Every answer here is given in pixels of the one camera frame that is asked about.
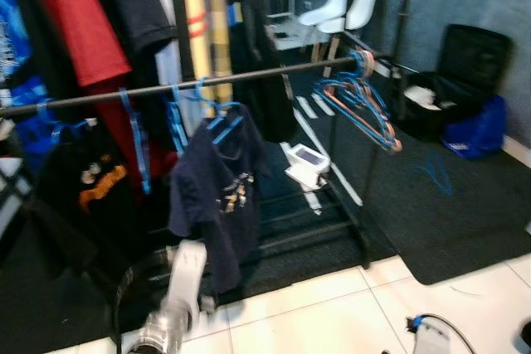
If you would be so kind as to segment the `pale grey shirt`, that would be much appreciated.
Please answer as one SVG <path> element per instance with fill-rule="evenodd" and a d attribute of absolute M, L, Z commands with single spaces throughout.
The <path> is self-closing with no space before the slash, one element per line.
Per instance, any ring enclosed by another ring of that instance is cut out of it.
<path fill-rule="evenodd" d="M 162 36 L 155 43 L 155 60 L 159 84 L 179 84 L 183 80 L 181 54 L 178 48 L 178 31 L 173 0 L 158 0 L 167 23 L 163 25 Z"/>

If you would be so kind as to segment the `white table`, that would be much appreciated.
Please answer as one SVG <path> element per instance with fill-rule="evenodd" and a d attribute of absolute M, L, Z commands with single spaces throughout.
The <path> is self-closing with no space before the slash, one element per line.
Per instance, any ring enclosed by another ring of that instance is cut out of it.
<path fill-rule="evenodd" d="M 315 26 L 300 24 L 293 13 L 270 14 L 268 22 L 275 36 L 275 46 L 280 51 L 314 46 L 329 40 L 326 33 L 320 32 Z"/>

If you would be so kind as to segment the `navy printed t-shirt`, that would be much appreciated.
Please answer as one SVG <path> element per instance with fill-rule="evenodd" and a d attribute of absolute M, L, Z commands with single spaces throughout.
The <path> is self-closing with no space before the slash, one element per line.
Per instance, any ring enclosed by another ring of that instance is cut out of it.
<path fill-rule="evenodd" d="M 200 234 L 212 288 L 226 293 L 241 284 L 241 263 L 261 236 L 258 181 L 268 175 L 266 143 L 246 105 L 244 119 L 221 144 L 212 144 L 207 123 L 191 134 L 172 169 L 168 228 L 181 237 Z"/>

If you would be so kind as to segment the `dark grey floor mat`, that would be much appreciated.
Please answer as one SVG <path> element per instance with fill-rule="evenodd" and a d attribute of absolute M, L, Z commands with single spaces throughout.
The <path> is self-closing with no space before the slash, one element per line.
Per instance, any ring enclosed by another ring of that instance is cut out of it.
<path fill-rule="evenodd" d="M 507 153 L 465 160 L 440 144 L 401 135 L 403 149 L 373 168 L 368 214 L 421 284 L 436 284 L 531 251 L 531 172 Z M 454 195 L 415 164 L 429 152 L 446 165 Z"/>

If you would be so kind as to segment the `white electronic device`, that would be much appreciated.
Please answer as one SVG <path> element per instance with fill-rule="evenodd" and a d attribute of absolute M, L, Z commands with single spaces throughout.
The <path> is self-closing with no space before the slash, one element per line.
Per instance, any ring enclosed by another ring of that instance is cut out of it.
<path fill-rule="evenodd" d="M 331 165 L 329 157 L 303 144 L 280 143 L 280 146 L 289 164 L 285 175 L 299 183 L 304 191 L 319 190 L 326 184 L 325 175 Z"/>

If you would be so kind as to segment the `long black garment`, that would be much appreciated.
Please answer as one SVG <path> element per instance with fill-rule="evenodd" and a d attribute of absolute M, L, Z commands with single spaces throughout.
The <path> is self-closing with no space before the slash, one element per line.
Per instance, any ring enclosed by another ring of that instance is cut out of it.
<path fill-rule="evenodd" d="M 239 75 L 282 67 L 270 29 L 265 0 L 227 0 L 236 20 L 229 25 L 232 73 Z M 234 100 L 250 108 L 262 138 L 272 143 L 295 136 L 297 122 L 290 82 L 285 74 L 265 75 L 234 84 Z"/>

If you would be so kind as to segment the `blue bag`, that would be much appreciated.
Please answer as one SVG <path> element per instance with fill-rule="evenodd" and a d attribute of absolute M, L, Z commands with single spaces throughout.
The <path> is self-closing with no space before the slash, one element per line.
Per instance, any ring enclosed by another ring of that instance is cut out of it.
<path fill-rule="evenodd" d="M 486 158 L 501 152 L 507 132 L 507 103 L 501 96 L 483 104 L 471 118 L 444 127 L 441 145 L 466 160 Z"/>

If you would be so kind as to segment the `black t-shirt orange print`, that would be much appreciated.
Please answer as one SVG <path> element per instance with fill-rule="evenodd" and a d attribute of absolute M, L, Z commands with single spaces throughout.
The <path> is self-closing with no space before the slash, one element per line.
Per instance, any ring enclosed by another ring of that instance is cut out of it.
<path fill-rule="evenodd" d="M 117 285 L 148 251 L 130 178 L 105 128 L 87 127 L 51 149 L 24 207 L 51 277 L 70 271 Z"/>

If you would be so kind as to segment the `yellow plaid garment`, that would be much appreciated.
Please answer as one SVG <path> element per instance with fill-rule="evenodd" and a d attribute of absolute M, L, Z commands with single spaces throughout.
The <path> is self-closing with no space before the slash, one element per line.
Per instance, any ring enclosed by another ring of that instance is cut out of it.
<path fill-rule="evenodd" d="M 194 77 L 232 73 L 227 0 L 183 0 Z"/>

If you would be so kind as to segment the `black open suitcase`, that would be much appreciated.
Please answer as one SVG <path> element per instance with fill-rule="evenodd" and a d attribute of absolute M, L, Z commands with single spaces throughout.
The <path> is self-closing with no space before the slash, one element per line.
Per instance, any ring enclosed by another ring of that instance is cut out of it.
<path fill-rule="evenodd" d="M 405 80 L 407 89 L 421 86 L 435 99 L 421 105 L 402 96 L 394 124 L 410 137 L 431 142 L 447 125 L 473 118 L 497 94 L 513 48 L 514 41 L 502 33 L 449 24 L 436 69 L 413 72 Z"/>

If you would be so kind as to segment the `black metal clothes rack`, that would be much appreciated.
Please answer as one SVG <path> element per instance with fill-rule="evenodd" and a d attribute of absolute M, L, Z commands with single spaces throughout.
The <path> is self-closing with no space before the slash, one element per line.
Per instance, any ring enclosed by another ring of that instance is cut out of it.
<path fill-rule="evenodd" d="M 401 51 L 402 37 L 405 33 L 410 16 L 410 2 L 411 0 L 402 0 L 401 8 L 399 8 L 397 26 L 395 31 L 395 38 L 393 40 L 393 52 L 390 55 L 379 56 L 375 58 L 375 66 L 370 66 L 368 60 L 359 61 L 353 57 L 337 58 L 333 60 L 321 60 L 315 62 L 304 63 L 303 65 L 290 65 L 282 67 L 273 67 L 269 70 L 256 70 L 256 72 L 249 72 L 236 75 L 228 75 L 217 78 L 204 78 L 197 81 L 179 82 L 177 85 L 160 85 L 148 86 L 148 88 L 136 89 L 133 91 L 119 91 L 108 94 L 95 94 L 90 96 L 76 97 L 76 99 L 64 99 L 57 101 L 45 101 L 45 103 L 22 105 L 22 107 L 14 107 L 0 110 L 0 118 L 7 118 L 22 113 L 35 113 L 38 110 L 46 110 L 49 108 L 59 109 L 68 107 L 80 107 L 80 105 L 109 103 L 110 101 L 117 101 L 121 99 L 136 99 L 136 97 L 155 96 L 155 95 L 172 95 L 174 91 L 190 90 L 200 88 L 200 86 L 215 86 L 222 84 L 238 84 L 238 82 L 265 79 L 268 77 L 294 74 L 297 72 L 304 72 L 304 70 L 315 70 L 319 67 L 333 67 L 333 69 L 340 69 L 343 65 L 360 65 L 364 69 L 376 72 L 377 65 L 386 63 L 384 67 L 384 74 L 390 74 L 392 67 L 398 66 L 399 51 Z M 275 243 L 263 245 L 263 249 L 273 247 L 273 245 L 285 245 L 290 241 L 302 240 L 302 238 L 310 238 L 317 235 L 327 234 L 330 231 L 346 230 L 353 240 L 357 241 L 358 248 L 361 250 L 362 256 L 359 259 L 362 263 L 369 263 L 369 251 L 373 246 L 369 243 L 367 230 L 361 222 L 360 217 L 364 215 L 362 206 L 358 206 L 357 213 L 353 213 L 352 207 L 345 206 L 340 199 L 340 192 L 335 183 L 340 182 L 340 169 L 337 166 L 329 166 L 329 170 L 324 172 L 322 178 L 319 179 L 321 185 L 318 188 L 311 188 L 311 190 L 303 190 L 300 194 L 311 194 L 311 192 L 323 192 L 333 202 L 334 209 L 341 211 L 344 216 L 342 224 L 333 224 L 324 226 L 324 228 L 312 230 L 302 235 L 292 236 L 288 240 L 278 240 Z"/>

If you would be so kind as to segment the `red shirt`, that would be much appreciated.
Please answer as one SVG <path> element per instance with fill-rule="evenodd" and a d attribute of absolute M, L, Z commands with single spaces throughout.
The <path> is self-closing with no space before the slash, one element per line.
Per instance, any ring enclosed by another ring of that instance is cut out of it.
<path fill-rule="evenodd" d="M 46 28 L 63 46 L 60 60 L 61 72 L 66 78 L 66 99 L 70 96 L 116 93 L 120 86 L 124 86 L 126 91 L 134 88 L 133 67 L 130 66 L 99 0 L 38 1 L 45 13 Z M 140 101 L 130 100 L 140 112 L 143 126 L 147 126 L 147 116 L 138 108 Z M 133 188 L 145 195 L 140 186 L 141 176 L 134 153 L 132 130 L 121 101 L 103 101 L 92 104 L 91 107 L 110 131 L 122 156 L 129 161 L 130 183 Z M 152 191 L 154 180 L 159 175 L 157 166 L 170 165 L 171 158 L 172 154 L 156 153 L 149 147 Z"/>

